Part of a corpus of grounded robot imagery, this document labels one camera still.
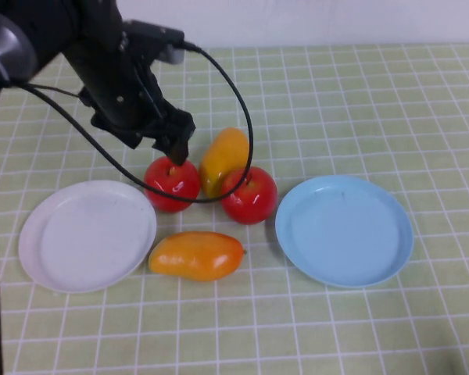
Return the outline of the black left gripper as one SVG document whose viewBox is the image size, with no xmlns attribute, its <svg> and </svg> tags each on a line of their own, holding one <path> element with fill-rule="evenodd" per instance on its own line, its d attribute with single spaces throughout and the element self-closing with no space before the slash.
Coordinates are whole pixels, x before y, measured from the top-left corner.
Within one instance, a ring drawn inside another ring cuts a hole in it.
<svg viewBox="0 0 469 375">
<path fill-rule="evenodd" d="M 188 142 L 179 137 L 192 136 L 195 131 L 192 116 L 164 98 L 149 68 L 132 68 L 127 73 L 109 69 L 86 71 L 81 78 L 84 83 L 81 99 L 94 109 L 92 126 L 122 134 L 120 140 L 132 149 L 141 143 L 139 133 L 146 137 L 160 136 L 154 149 L 174 165 L 185 163 Z"/>
</svg>

